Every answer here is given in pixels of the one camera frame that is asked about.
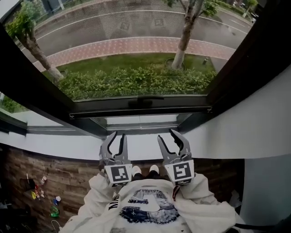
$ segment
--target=road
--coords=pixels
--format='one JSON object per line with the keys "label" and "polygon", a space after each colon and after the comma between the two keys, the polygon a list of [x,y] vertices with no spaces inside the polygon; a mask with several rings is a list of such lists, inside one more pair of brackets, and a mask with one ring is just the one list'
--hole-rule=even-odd
{"label": "road", "polygon": [[[37,29],[37,42],[46,56],[96,41],[137,36],[180,37],[183,29],[182,8],[159,1],[110,1],[69,13]],[[250,26],[222,11],[207,19],[200,17],[191,39],[236,49]],[[36,59],[26,49],[31,62]]]}

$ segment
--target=shoe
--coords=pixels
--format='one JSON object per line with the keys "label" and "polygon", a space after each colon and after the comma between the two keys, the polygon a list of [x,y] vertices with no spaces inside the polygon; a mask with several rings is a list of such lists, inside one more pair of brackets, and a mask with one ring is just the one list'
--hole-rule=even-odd
{"label": "shoe", "polygon": [[134,166],[131,170],[132,176],[134,177],[135,174],[140,173],[141,174],[141,169],[138,166]]}
{"label": "shoe", "polygon": [[158,174],[160,173],[159,168],[158,168],[157,165],[153,165],[153,166],[151,166],[151,167],[150,167],[150,172],[151,172],[151,171],[156,171]]}

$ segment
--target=tree trunk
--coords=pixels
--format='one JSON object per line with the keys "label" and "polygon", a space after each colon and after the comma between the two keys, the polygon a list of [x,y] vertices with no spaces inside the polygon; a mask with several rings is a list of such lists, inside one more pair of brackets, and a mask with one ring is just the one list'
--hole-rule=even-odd
{"label": "tree trunk", "polygon": [[192,7],[188,7],[187,14],[185,15],[184,19],[184,28],[182,32],[182,36],[179,41],[178,51],[176,52],[174,61],[172,63],[172,69],[178,70],[182,68],[182,64],[184,61],[185,50],[190,41],[191,32],[193,29],[193,25],[196,18],[192,19]]}
{"label": "tree trunk", "polygon": [[249,12],[250,8],[251,8],[251,6],[249,6],[249,7],[247,8],[247,10],[245,11],[245,13],[242,15],[243,18],[246,17],[246,14]]}
{"label": "tree trunk", "polygon": [[38,60],[41,65],[49,72],[49,74],[53,77],[53,82],[58,83],[64,76],[59,72],[57,68],[52,66],[47,57],[44,55],[43,51],[41,51],[40,47],[38,46],[35,38],[27,38],[22,39],[18,38],[19,41],[23,44],[25,48],[28,49],[29,52]]}

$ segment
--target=person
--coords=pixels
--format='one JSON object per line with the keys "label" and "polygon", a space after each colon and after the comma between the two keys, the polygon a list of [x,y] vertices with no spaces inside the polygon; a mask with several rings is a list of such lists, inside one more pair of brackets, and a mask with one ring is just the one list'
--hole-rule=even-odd
{"label": "person", "polygon": [[234,208],[216,200],[202,174],[176,187],[161,178],[156,165],[146,177],[134,166],[132,176],[118,192],[108,186],[103,172],[91,178],[85,204],[60,232],[222,233],[236,223]]}

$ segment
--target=white road marking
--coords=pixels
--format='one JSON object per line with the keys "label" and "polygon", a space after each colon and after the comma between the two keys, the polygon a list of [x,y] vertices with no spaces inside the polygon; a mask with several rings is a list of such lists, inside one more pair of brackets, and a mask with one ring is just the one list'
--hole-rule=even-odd
{"label": "white road marking", "polygon": [[236,23],[236,24],[238,24],[238,25],[240,25],[240,26],[242,26],[242,27],[246,27],[246,26],[244,26],[244,25],[242,25],[242,24],[239,24],[238,22],[236,22],[236,21],[234,21],[234,20],[230,20],[230,21],[232,21],[232,22],[234,22],[234,23]]}
{"label": "white road marking", "polygon": [[[82,22],[82,21],[85,21],[85,20],[90,20],[90,19],[94,19],[94,18],[96,18],[96,17],[106,16],[106,15],[114,15],[114,14],[127,13],[127,12],[141,12],[141,11],[149,11],[149,12],[167,12],[167,13],[176,13],[176,14],[182,14],[182,15],[184,15],[184,13],[181,13],[181,12],[168,11],[168,10],[127,10],[127,11],[112,12],[112,13],[107,13],[107,14],[103,14],[103,15],[95,15],[95,16],[92,16],[92,17],[89,17],[89,18],[85,18],[85,19],[81,19],[81,20],[78,20],[78,21],[75,21],[75,22],[69,23],[69,24],[67,24],[67,25],[65,25],[65,26],[59,27],[59,28],[57,28],[57,29],[55,29],[55,30],[53,30],[53,31],[51,31],[51,32],[49,32],[49,33],[47,33],[47,34],[41,36],[40,38],[38,38],[38,39],[36,39],[36,40],[38,41],[38,40],[40,40],[41,38],[44,38],[45,36],[47,36],[47,35],[49,35],[49,34],[55,32],[55,31],[58,31],[58,30],[60,30],[60,29],[62,29],[62,28],[65,28],[65,27],[67,27],[67,26],[70,26],[70,25],[73,25],[73,24],[76,24],[76,23],[79,23],[79,22]],[[206,20],[210,20],[210,21],[213,21],[213,22],[216,22],[216,23],[220,23],[220,24],[226,25],[226,26],[228,26],[228,27],[230,27],[230,28],[233,28],[233,29],[235,29],[235,30],[238,30],[238,31],[240,31],[240,32],[242,32],[242,33],[244,33],[244,34],[247,34],[246,32],[244,32],[244,31],[242,31],[242,30],[239,30],[239,29],[237,29],[237,28],[235,28],[235,27],[233,27],[233,26],[230,26],[230,25],[228,25],[228,24],[224,24],[224,23],[221,23],[221,22],[219,22],[219,21],[216,21],[216,20],[213,20],[213,19],[209,19],[209,18],[205,18],[205,17],[202,17],[202,16],[199,16],[199,18],[206,19]]]}

